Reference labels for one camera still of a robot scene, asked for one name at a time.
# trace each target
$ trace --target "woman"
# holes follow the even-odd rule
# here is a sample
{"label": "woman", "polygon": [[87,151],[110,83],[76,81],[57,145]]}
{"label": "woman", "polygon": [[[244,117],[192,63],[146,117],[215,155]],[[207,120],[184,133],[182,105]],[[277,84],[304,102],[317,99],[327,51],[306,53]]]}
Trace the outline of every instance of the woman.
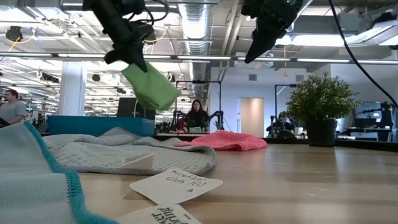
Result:
{"label": "woman", "polygon": [[209,116],[206,111],[201,107],[200,100],[194,100],[192,103],[191,110],[188,112],[185,122],[188,128],[201,127],[205,128]]}

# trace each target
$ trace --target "paper note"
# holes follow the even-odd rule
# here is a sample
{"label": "paper note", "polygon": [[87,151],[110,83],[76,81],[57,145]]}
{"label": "paper note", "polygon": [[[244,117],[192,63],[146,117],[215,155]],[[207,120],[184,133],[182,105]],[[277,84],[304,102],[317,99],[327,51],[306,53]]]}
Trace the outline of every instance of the paper note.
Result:
{"label": "paper note", "polygon": [[158,205],[118,218],[120,224],[200,224],[179,205]]}
{"label": "paper note", "polygon": [[185,202],[215,189],[222,183],[222,180],[199,177],[175,167],[134,182],[130,184],[130,188],[162,205]]}

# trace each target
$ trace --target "black plant pot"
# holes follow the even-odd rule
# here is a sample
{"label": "black plant pot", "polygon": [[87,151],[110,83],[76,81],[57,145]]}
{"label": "black plant pot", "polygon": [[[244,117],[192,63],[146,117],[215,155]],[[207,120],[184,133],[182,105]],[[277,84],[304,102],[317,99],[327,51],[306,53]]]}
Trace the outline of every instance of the black plant pot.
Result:
{"label": "black plant pot", "polygon": [[337,121],[334,119],[326,121],[307,121],[308,144],[318,147],[335,146]]}

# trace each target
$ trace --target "doorway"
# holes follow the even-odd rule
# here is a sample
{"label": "doorway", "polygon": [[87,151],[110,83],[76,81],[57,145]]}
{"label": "doorway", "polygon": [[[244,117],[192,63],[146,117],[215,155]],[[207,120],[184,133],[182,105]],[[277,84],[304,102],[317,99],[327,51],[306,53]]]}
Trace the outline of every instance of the doorway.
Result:
{"label": "doorway", "polygon": [[240,133],[264,138],[264,99],[240,98]]}

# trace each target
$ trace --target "pink towel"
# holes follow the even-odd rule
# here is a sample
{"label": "pink towel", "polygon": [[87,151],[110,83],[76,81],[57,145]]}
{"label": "pink towel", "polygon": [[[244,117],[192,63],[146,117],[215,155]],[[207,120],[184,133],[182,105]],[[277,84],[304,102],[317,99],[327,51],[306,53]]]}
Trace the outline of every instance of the pink towel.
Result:
{"label": "pink towel", "polygon": [[203,137],[195,138],[192,142],[180,142],[175,146],[210,146],[214,150],[247,151],[267,147],[267,143],[251,134],[217,131]]}

